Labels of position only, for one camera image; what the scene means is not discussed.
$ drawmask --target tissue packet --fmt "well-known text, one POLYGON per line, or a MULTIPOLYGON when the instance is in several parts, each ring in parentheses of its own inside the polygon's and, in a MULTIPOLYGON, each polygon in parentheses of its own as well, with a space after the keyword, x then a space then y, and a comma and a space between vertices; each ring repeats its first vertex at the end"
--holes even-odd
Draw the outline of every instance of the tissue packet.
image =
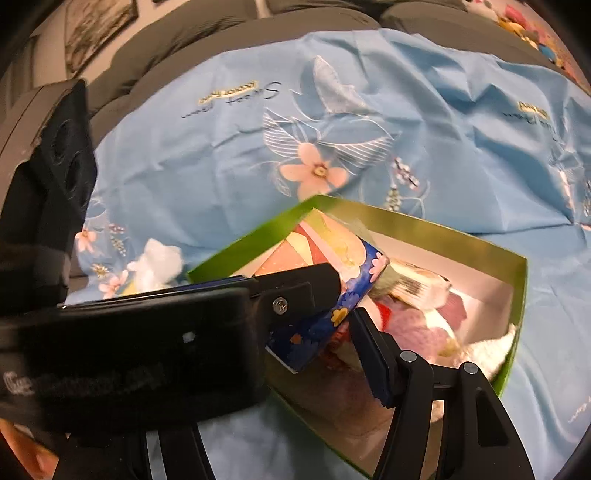
POLYGON ((334 308, 276 327, 267 351, 292 373, 300 372, 328 343, 347 314, 371 289, 389 260, 386 255, 319 210, 312 210, 255 272, 266 275, 330 263, 339 273, 341 295, 334 308))

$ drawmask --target pink flower print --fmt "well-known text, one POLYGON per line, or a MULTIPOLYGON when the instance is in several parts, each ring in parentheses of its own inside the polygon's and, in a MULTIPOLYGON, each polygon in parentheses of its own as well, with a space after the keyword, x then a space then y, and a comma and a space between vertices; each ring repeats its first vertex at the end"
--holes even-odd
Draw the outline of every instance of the pink flower print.
POLYGON ((90 253, 94 253, 95 249, 92 247, 93 242, 96 241, 96 232, 83 228, 81 232, 78 232, 75 236, 77 247, 79 252, 88 250, 90 253))
POLYGON ((380 252, 377 253, 377 257, 371 261, 373 267, 369 269, 369 273, 371 274, 371 278, 369 279, 370 283, 375 282, 381 273, 386 268, 386 265, 390 263, 390 260, 386 255, 382 255, 380 252))
POLYGON ((297 148, 300 165, 283 165, 281 175, 289 181, 299 181, 297 197, 306 200, 319 193, 327 194, 331 189, 342 187, 347 182, 347 171, 330 166, 324 161, 314 144, 302 143, 297 148))
POLYGON ((108 282, 101 283, 99 285, 99 290, 104 294, 103 299, 112 299, 117 291, 125 284, 128 275, 129 272, 123 270, 119 277, 117 275, 111 275, 108 282))

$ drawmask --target open cardboard box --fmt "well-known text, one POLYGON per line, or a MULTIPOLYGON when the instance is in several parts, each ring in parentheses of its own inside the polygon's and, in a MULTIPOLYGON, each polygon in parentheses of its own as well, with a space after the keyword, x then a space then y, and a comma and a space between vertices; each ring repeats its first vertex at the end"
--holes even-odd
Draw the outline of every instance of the open cardboard box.
MULTIPOLYGON (((251 276, 305 215, 317 208, 346 223, 361 220, 375 246, 398 258, 432 270, 452 283, 464 301, 467 320, 457 332, 462 344, 498 338, 509 323, 517 334, 503 367, 492 382, 501 395, 519 339, 525 303, 527 260, 474 236, 402 213, 327 196, 316 196, 288 210, 238 240, 189 273, 194 282, 234 274, 251 276)), ((371 477, 384 445, 389 421, 361 436, 348 436, 333 424, 283 398, 286 405, 345 461, 371 477)), ((422 478, 434 472, 439 456, 441 422, 431 425, 422 478)))

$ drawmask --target pile of stuffed toys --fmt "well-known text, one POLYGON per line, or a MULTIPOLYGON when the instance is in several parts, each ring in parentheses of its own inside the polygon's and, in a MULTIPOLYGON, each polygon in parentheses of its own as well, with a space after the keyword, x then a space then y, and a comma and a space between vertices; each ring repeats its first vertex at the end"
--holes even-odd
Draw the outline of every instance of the pile of stuffed toys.
POLYGON ((561 58, 559 55, 560 50, 557 48, 552 36, 537 25, 530 24, 519 10, 510 5, 505 5, 505 10, 501 14, 499 9, 495 8, 489 0, 463 0, 463 3, 470 13, 492 20, 500 27, 529 43, 532 48, 538 50, 550 62, 562 69, 569 79, 586 90, 582 83, 577 80, 568 60, 561 58))

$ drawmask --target silver pin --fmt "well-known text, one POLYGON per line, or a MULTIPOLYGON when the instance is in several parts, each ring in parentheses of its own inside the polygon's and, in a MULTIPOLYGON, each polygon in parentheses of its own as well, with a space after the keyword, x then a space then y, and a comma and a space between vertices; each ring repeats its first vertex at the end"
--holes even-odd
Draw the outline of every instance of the silver pin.
POLYGON ((411 350, 403 350, 400 352, 400 358, 405 362, 411 364, 417 359, 417 354, 411 350))
POLYGON ((464 364, 464 370, 468 372, 470 375, 474 375, 478 373, 478 366, 473 364, 472 362, 466 362, 464 364))
POLYGON ((283 297, 277 297, 275 300, 273 300, 273 311, 277 315, 283 315, 285 312, 287 312, 287 300, 283 297))

